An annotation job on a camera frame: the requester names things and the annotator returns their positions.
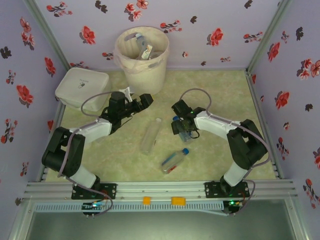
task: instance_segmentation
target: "red flower print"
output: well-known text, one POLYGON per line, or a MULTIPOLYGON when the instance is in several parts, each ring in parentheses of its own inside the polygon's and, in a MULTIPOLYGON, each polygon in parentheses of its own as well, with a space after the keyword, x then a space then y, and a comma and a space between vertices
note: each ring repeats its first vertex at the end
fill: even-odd
POLYGON ((301 80, 307 80, 309 76, 310 76, 310 73, 309 73, 307 70, 304 70, 304 71, 300 74, 301 80))
POLYGON ((318 169, 320 169, 320 155, 315 157, 314 163, 317 164, 318 169))
POLYGON ((30 35, 29 35, 29 42, 30 42, 30 44, 31 44, 32 46, 35 45, 35 38, 34 38, 34 36, 32 36, 31 33, 30 33, 30 35))
POLYGON ((222 39, 222 37, 224 36, 222 30, 218 27, 212 34, 210 37, 211 40, 211 45, 212 46, 219 46, 219 41, 222 39))
POLYGON ((24 42, 28 41, 28 35, 25 34, 24 31, 21 33, 21 37, 22 37, 22 41, 24 41, 24 42))
POLYGON ((314 78, 320 74, 320 60, 316 61, 315 64, 311 65, 311 76, 314 78))
POLYGON ((310 58, 308 58, 308 59, 306 59, 306 60, 304 61, 304 67, 305 67, 306 69, 308 69, 311 64, 312 64, 312 61, 311 61, 310 58))
POLYGON ((82 36, 87 44, 96 44, 95 42, 95 32, 91 31, 91 29, 87 26, 84 26, 82 29, 82 36))
POLYGON ((280 48, 280 42, 277 42, 276 44, 271 45, 270 50, 268 52, 268 58, 270 63, 278 55, 279 48, 280 48))
POLYGON ((133 12, 133 19, 138 20, 142 16, 141 11, 134 11, 133 12))
POLYGON ((140 9, 147 9, 148 2, 145 0, 137 0, 136 6, 140 9))
POLYGON ((245 43, 252 43, 253 41, 260 42, 263 36, 263 32, 260 31, 257 34, 245 34, 243 39, 245 39, 245 43))
POLYGON ((289 127, 290 127, 289 122, 286 122, 286 123, 283 125, 284 130, 288 130, 289 127))
POLYGON ((309 186, 312 186, 312 181, 311 181, 309 178, 307 178, 307 179, 305 180, 305 182, 306 182, 306 184, 308 184, 309 186))
POLYGON ((51 75, 51 77, 56 73, 56 68, 54 67, 54 63, 49 57, 44 58, 45 66, 46 66, 46 71, 48 74, 51 75))
POLYGON ((252 82, 253 82, 253 84, 255 84, 256 83, 256 75, 254 74, 254 75, 252 75, 252 82))
POLYGON ((164 29, 164 33, 167 34, 167 33, 172 33, 174 31, 177 31, 177 32, 181 32, 182 31, 182 28, 179 27, 178 28, 178 25, 181 24, 181 22, 179 20, 175 20, 174 23, 165 23, 165 22, 162 22, 160 24, 160 28, 164 29))
POLYGON ((31 31, 31 27, 30 27, 29 22, 25 21, 23 17, 20 18, 20 24, 26 33, 31 31))
POLYGON ((16 90, 18 92, 19 99, 21 99, 24 104, 27 104, 27 107, 33 103, 34 96, 30 95, 30 91, 25 85, 17 85, 16 90))
POLYGON ((48 128, 49 128, 49 133, 50 133, 51 130, 52 130, 52 126, 54 125, 54 121, 50 120, 50 121, 47 122, 47 124, 48 124, 48 128))
POLYGON ((129 12, 133 12, 135 10, 134 4, 133 3, 128 3, 125 7, 129 12))
POLYGON ((284 107, 288 104, 290 93, 289 92, 279 92, 278 97, 275 98, 275 106, 279 110, 281 107, 284 107))

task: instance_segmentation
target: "floral wallpaper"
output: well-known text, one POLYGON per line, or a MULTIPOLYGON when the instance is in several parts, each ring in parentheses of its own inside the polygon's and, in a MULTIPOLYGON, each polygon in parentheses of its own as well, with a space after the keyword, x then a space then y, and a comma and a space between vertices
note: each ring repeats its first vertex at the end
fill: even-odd
MULTIPOLYGON (((59 13, 63 6, 53 8, 59 13)), ((38 176, 66 70, 23 1, 1 5, 0 28, 0 238, 6 240, 27 182, 38 176)))
POLYGON ((320 35, 314 24, 319 8, 318 0, 292 1, 252 71, 281 169, 294 180, 315 240, 320 236, 320 35))
MULTIPOLYGON (((35 2, 70 65, 84 62, 89 69, 118 69, 113 61, 117 37, 133 27, 152 26, 170 40, 168 68, 243 69, 279 0, 35 2)), ((277 51, 275 44, 270 59, 277 51)))

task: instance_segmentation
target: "bottle with blue cap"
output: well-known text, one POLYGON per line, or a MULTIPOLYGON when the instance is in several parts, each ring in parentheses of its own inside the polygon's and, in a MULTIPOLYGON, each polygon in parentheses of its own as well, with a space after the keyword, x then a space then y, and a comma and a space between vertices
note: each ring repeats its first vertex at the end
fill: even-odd
MULTIPOLYGON (((172 120, 179 121, 180 118, 178 116, 174 116, 172 120)), ((184 142, 184 143, 190 142, 190 140, 192 140, 191 133, 187 132, 183 129, 179 129, 179 136, 180 136, 182 142, 184 142)))
POLYGON ((189 153, 189 150, 187 148, 174 152, 161 164, 162 172, 165 174, 171 173, 173 169, 175 169, 179 164, 183 162, 183 160, 185 159, 185 156, 188 153, 189 153))

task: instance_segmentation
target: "white bucket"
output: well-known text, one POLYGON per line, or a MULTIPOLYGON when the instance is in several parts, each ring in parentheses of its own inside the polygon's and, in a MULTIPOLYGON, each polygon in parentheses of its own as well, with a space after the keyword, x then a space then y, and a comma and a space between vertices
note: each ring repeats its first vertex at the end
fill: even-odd
POLYGON ((163 88, 169 56, 169 39, 162 31, 140 26, 122 33, 115 42, 114 62, 125 73, 128 84, 136 94, 157 94, 163 88), (136 60, 140 50, 134 37, 141 33, 154 47, 154 52, 163 52, 151 60, 136 60))

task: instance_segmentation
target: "label on container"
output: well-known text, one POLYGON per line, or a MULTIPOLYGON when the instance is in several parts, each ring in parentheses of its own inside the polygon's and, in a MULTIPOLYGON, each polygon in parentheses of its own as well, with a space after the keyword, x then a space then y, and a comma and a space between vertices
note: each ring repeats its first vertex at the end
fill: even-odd
POLYGON ((142 53, 141 55, 141 58, 144 59, 144 60, 147 60, 149 58, 149 55, 151 53, 151 50, 152 50, 152 46, 151 45, 147 45, 146 46, 146 49, 144 50, 144 52, 142 53))
POLYGON ((170 157, 168 157, 162 164, 161 166, 165 165, 167 162, 170 161, 170 159, 172 159, 174 156, 176 155, 176 153, 172 154, 170 157))
POLYGON ((177 165, 174 165, 172 168, 170 168, 169 170, 168 170, 168 174, 173 170, 173 169, 175 169, 177 167, 177 165))

